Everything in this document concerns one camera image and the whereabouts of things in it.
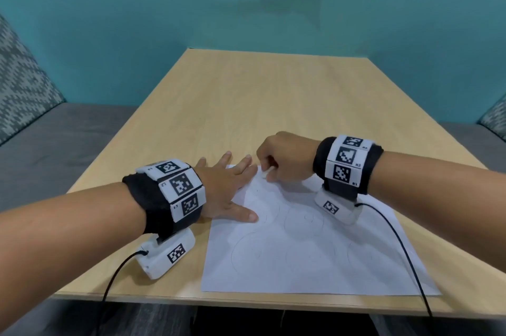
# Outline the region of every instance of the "human arm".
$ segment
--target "human arm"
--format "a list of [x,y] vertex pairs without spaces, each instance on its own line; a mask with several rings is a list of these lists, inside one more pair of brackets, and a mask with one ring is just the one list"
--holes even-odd
[[[251,157],[225,169],[195,167],[206,187],[202,216],[255,221],[254,212],[231,203],[255,175]],[[145,211],[127,186],[113,183],[29,204],[0,214],[0,332],[30,308],[135,240],[146,227]]]
[[[268,181],[313,174],[320,141],[287,132],[269,136],[257,156]],[[368,193],[438,236],[506,272],[506,175],[476,167],[384,152]]]

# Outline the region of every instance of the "black cable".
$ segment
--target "black cable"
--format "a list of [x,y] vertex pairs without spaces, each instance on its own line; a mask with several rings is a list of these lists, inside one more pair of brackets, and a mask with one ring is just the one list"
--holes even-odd
[[394,231],[395,236],[397,237],[397,240],[399,240],[399,243],[401,244],[402,250],[404,251],[404,254],[406,255],[406,258],[408,259],[409,266],[411,267],[411,270],[413,271],[413,275],[414,275],[414,278],[416,280],[416,283],[418,284],[418,288],[420,288],[421,297],[424,300],[425,307],[427,308],[427,313],[429,314],[429,317],[431,318],[431,321],[432,321],[433,316],[432,316],[431,308],[429,306],[429,302],[427,301],[427,297],[425,296],[424,289],[421,287],[420,280],[418,279],[418,275],[416,274],[416,270],[414,269],[413,263],[411,262],[411,258],[408,255],[408,251],[404,247],[404,243],[402,243],[401,237],[399,237],[399,234],[395,230],[394,226],[388,221],[388,219],[385,217],[385,215],[383,215],[377,208],[374,208],[372,205],[369,205],[369,204],[366,204],[366,203],[355,204],[356,207],[359,207],[361,205],[367,205],[368,207],[374,209],[377,213],[379,213],[381,215],[382,218],[385,219],[385,221],[389,224],[390,228]]
[[98,314],[97,314],[97,327],[95,329],[95,336],[99,336],[100,335],[100,324],[102,323],[102,317],[104,315],[104,309],[105,309],[105,299],[107,299],[107,294],[109,293],[109,290],[111,289],[111,286],[112,286],[112,283],[114,281],[114,279],[116,278],[116,276],[118,275],[119,271],[121,270],[121,268],[124,267],[124,265],[132,258],[132,257],[135,257],[137,255],[142,255],[142,256],[146,256],[148,254],[147,251],[137,251],[135,253],[132,253],[130,256],[128,256],[118,267],[118,269],[116,270],[116,272],[114,272],[114,274],[112,275],[111,277],[111,280],[109,281],[109,284],[107,285],[107,288],[105,289],[105,292],[104,292],[104,297],[102,298],[102,302],[101,302],[101,305],[100,305],[100,308],[98,310]]

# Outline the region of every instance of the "teal wall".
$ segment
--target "teal wall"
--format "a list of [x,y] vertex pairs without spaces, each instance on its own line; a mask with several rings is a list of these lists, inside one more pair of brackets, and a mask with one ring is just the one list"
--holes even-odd
[[474,122],[506,92],[506,0],[0,0],[0,12],[71,102],[139,104],[187,46],[367,56],[437,120]]

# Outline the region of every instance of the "patterned backrest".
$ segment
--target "patterned backrest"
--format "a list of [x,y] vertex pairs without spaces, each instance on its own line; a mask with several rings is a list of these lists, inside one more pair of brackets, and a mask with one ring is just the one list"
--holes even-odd
[[0,145],[63,96],[0,15]]
[[506,141],[506,95],[481,118],[479,123]]

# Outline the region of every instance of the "table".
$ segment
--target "table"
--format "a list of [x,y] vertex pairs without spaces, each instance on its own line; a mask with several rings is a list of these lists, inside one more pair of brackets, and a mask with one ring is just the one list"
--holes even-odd
[[[188,49],[69,192],[113,183],[166,158],[195,164],[255,155],[268,135],[287,130],[324,138],[346,133],[390,151],[484,167],[366,58]],[[397,214],[442,292],[435,314],[506,315],[506,275]],[[127,264],[111,301],[299,310],[421,314],[418,296],[280,295],[202,292],[210,220],[194,224],[196,244],[168,274],[149,280]],[[111,275],[146,236],[62,288],[56,297],[101,299]]]

